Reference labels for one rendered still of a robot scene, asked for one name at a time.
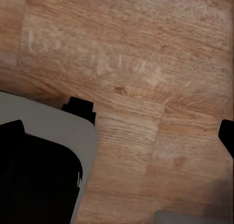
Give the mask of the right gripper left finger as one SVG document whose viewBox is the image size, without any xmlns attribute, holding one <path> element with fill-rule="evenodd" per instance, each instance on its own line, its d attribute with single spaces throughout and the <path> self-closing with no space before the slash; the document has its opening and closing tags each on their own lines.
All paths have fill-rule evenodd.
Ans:
<svg viewBox="0 0 234 224">
<path fill-rule="evenodd" d="M 25 139 L 22 120 L 0 125 L 0 178 Z"/>
</svg>

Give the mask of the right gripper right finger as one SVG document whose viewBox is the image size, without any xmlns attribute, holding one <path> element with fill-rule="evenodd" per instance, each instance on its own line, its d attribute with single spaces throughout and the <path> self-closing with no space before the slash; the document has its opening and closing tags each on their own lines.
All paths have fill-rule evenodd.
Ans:
<svg viewBox="0 0 234 224">
<path fill-rule="evenodd" d="M 234 122 L 224 119 L 221 123 L 218 136 L 234 158 Z"/>
</svg>

